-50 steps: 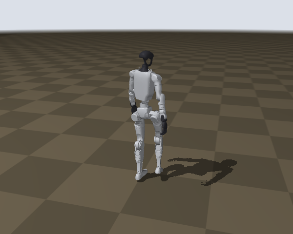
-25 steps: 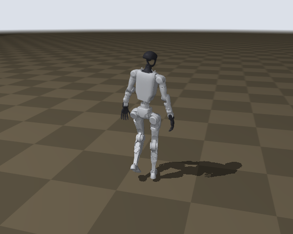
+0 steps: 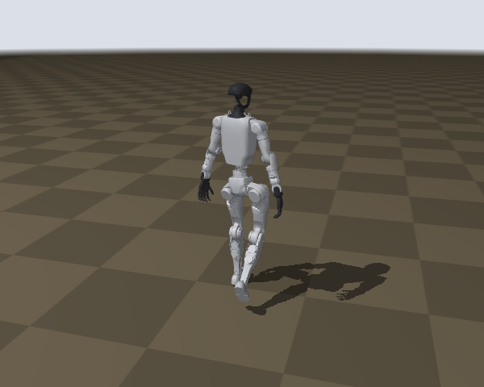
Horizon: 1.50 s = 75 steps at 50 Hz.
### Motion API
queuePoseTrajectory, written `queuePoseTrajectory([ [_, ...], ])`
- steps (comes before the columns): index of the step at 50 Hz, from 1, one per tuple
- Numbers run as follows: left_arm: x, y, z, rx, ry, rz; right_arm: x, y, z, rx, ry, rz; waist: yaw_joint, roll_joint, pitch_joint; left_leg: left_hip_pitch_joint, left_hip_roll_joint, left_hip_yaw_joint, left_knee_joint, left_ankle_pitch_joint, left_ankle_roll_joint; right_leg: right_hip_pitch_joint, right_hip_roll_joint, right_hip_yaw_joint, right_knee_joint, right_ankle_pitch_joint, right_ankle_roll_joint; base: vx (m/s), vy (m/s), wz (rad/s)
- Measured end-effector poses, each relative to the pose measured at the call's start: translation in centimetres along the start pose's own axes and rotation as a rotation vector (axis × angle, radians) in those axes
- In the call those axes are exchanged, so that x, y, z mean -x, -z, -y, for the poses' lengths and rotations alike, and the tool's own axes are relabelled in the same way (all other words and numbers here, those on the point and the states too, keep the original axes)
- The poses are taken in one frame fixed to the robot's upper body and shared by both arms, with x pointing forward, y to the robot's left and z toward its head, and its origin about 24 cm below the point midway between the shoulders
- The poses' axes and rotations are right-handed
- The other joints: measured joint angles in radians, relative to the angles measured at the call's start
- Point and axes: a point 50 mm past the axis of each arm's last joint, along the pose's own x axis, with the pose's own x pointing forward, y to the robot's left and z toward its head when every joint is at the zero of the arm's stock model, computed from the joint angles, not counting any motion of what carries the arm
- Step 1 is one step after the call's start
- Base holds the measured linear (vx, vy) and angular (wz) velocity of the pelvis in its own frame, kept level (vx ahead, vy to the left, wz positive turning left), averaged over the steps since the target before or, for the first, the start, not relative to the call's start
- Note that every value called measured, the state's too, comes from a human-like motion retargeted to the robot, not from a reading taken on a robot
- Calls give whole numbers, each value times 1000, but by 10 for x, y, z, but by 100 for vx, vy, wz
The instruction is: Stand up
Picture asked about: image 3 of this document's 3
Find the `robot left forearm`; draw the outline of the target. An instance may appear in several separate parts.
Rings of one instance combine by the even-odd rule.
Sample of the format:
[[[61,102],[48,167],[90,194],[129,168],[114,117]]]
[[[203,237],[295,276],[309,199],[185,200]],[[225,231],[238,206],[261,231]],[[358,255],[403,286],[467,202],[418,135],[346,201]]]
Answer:
[[[204,161],[204,165],[202,166],[202,172],[204,172],[204,179],[209,179],[211,177],[211,171],[213,169],[212,167],[214,165],[216,155],[211,153],[208,148],[205,157],[206,159]]]

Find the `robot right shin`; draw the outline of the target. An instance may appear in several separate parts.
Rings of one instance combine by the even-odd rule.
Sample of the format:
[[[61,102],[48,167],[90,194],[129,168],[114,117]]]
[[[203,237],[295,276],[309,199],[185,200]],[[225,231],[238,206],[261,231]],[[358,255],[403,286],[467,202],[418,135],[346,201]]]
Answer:
[[[248,279],[252,273],[253,268],[256,266],[259,256],[261,254],[261,249],[264,243],[265,234],[260,233],[257,239],[257,244],[248,244],[245,258],[244,258],[244,269],[240,280],[243,281],[247,287]]]

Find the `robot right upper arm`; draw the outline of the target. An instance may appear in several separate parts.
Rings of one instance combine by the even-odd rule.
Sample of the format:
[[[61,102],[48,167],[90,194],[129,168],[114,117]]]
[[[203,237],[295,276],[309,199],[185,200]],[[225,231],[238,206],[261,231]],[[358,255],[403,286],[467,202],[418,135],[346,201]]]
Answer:
[[[262,154],[262,161],[265,164],[270,164],[270,142],[268,135],[268,126],[264,121],[251,119],[250,128],[254,135],[257,136],[257,141]]]

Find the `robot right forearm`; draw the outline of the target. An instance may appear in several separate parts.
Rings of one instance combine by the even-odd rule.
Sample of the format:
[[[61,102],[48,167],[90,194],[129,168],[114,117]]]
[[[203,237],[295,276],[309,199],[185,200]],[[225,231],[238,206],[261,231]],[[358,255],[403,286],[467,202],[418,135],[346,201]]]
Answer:
[[[278,174],[277,167],[277,156],[275,152],[270,153],[270,165],[266,167],[266,171],[269,175],[269,182],[272,185],[272,191],[275,186],[279,187],[280,192],[282,191],[282,186],[280,185],[280,177]]]

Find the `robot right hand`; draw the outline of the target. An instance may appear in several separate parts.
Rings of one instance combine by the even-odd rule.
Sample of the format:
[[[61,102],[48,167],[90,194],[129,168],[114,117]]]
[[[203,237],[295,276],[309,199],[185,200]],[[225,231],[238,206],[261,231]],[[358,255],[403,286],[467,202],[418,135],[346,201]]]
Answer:
[[[275,186],[273,188],[273,192],[274,192],[274,197],[277,198],[277,209],[278,209],[278,213],[276,215],[274,215],[273,218],[278,218],[282,213],[282,206],[283,206],[282,195],[283,195],[283,193],[280,192],[280,189],[277,186]]]

